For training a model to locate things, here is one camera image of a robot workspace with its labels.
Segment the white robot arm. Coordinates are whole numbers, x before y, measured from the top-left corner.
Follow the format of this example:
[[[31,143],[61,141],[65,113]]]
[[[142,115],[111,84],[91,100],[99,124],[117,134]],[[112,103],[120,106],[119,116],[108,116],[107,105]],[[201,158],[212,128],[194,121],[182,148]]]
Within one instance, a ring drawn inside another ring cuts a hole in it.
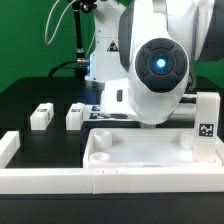
[[[104,87],[103,115],[160,124],[196,85],[191,65],[224,58],[224,0],[98,0],[94,19],[87,79]]]

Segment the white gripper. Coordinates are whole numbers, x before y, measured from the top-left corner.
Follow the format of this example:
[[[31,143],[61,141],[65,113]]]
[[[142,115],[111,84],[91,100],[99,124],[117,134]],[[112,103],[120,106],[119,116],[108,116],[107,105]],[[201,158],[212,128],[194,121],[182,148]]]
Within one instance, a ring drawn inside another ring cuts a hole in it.
[[[157,109],[154,101],[148,101],[149,111],[134,111],[128,102],[128,80],[111,80],[101,93],[100,113],[116,119],[135,121],[192,121],[196,113],[196,95],[184,94],[176,106]]]

